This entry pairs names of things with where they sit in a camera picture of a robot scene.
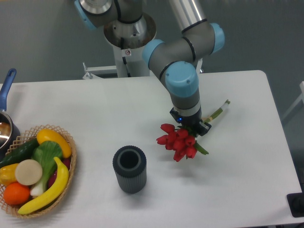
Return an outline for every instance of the blue joint cap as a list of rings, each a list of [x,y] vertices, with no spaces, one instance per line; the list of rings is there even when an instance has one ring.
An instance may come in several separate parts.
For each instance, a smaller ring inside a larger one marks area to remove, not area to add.
[[[85,25],[90,29],[90,30],[94,30],[96,29],[95,25],[92,24],[92,22],[89,20],[89,18],[86,16],[85,12],[82,10],[80,3],[78,0],[75,0],[74,2],[76,9],[80,15],[80,17],[82,18],[82,21],[85,23]]]
[[[215,53],[222,49],[222,47],[225,44],[225,34],[222,28],[217,23],[211,23],[210,24],[213,27],[214,34],[215,34],[215,42],[214,42],[214,48],[213,52]]]
[[[194,66],[187,62],[175,62],[166,71],[166,86],[177,97],[192,96],[199,87],[199,77]]]
[[[160,44],[164,43],[161,39],[154,39],[151,40],[149,43],[146,44],[142,51],[142,58],[145,63],[149,66],[150,57],[153,51],[159,46]]]

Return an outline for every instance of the wicker basket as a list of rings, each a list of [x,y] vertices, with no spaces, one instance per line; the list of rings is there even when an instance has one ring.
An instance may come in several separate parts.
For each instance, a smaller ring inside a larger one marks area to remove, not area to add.
[[[51,125],[46,125],[46,126],[36,126],[34,128],[31,128],[28,131],[25,131],[24,133],[21,134],[21,136],[18,136],[17,139],[13,142],[13,144],[10,146],[10,148],[8,149],[8,153],[10,153],[12,150],[14,150],[15,148],[19,147],[20,145],[22,145],[24,142],[33,139],[36,137],[37,133],[44,128],[48,128],[48,129],[52,129],[58,133],[60,133],[62,135],[62,137],[69,143],[71,149],[72,149],[72,157],[71,157],[71,166],[70,166],[70,170],[69,170],[69,179],[66,185],[66,188],[64,189],[64,191],[61,193],[61,195],[46,209],[41,209],[38,211],[35,211],[31,214],[28,215],[20,215],[18,214],[18,210],[20,208],[20,206],[10,206],[7,203],[5,203],[4,199],[3,199],[3,193],[5,190],[5,186],[4,185],[0,185],[0,207],[2,210],[4,210],[7,214],[10,214],[14,217],[17,218],[23,218],[23,219],[31,219],[31,218],[35,218],[35,217],[39,217],[41,215],[44,215],[48,212],[50,212],[55,206],[58,205],[58,203],[62,200],[62,198],[64,197],[64,195],[66,194],[72,178],[74,176],[74,170],[75,170],[75,165],[76,165],[76,146],[75,146],[75,142],[73,137],[67,132],[65,131],[63,128],[59,127],[59,126],[51,126]]]

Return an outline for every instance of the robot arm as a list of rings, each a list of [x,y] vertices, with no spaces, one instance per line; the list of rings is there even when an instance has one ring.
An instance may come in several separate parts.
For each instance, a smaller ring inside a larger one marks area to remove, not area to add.
[[[200,58],[220,50],[225,42],[223,30],[209,24],[198,0],[169,0],[183,37],[166,44],[150,41],[142,54],[149,69],[170,93],[176,122],[204,135],[211,127],[201,121],[199,79],[194,66]]]
[[[143,14],[141,0],[75,0],[75,6],[90,29],[115,20],[130,24],[138,21]]]
[[[143,14],[141,0],[76,0],[75,5],[89,28],[105,25],[105,37],[114,47],[118,76],[144,75],[144,70],[150,69],[170,93],[173,118],[204,135],[211,125],[201,121],[199,79],[191,63],[220,50],[225,36],[219,25],[208,23],[199,0],[168,1],[182,32],[182,38],[169,44],[153,40],[155,24]],[[121,56],[127,48],[132,50],[128,59]],[[142,59],[149,69],[143,67]]]

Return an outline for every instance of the saucepan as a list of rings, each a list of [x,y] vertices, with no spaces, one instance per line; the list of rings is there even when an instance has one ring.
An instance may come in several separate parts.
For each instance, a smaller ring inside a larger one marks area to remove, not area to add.
[[[4,158],[13,141],[20,135],[19,129],[6,113],[7,97],[16,73],[16,69],[9,70],[0,90],[0,161]]]

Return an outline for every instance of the blue pan handle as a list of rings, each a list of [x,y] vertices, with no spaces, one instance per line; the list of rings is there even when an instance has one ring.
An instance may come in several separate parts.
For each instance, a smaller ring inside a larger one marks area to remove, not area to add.
[[[8,75],[6,75],[5,81],[0,90],[0,111],[2,110],[6,111],[6,100],[9,94],[11,84],[13,84],[16,73],[17,70],[12,68],[9,70]]]

